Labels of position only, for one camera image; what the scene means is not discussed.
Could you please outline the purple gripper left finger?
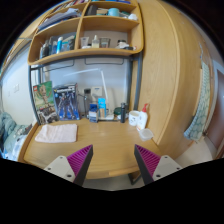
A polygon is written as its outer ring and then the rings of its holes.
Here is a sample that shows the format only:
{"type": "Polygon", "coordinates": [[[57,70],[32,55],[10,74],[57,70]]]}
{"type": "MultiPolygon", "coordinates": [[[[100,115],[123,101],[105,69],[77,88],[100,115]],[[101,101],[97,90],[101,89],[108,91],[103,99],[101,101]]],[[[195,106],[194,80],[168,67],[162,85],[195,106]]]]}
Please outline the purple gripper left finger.
{"type": "Polygon", "coordinates": [[[56,176],[82,186],[93,156],[93,146],[86,146],[71,155],[58,156],[44,168],[56,176]]]}

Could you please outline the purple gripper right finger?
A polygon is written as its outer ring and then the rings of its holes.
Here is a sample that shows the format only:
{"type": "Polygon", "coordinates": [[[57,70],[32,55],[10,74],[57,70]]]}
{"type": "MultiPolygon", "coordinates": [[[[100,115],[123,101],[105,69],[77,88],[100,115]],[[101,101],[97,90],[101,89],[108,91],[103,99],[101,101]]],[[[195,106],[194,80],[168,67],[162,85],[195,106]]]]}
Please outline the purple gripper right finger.
{"type": "Polygon", "coordinates": [[[182,167],[168,155],[158,156],[139,145],[135,145],[134,155],[145,185],[182,169],[182,167]]]}

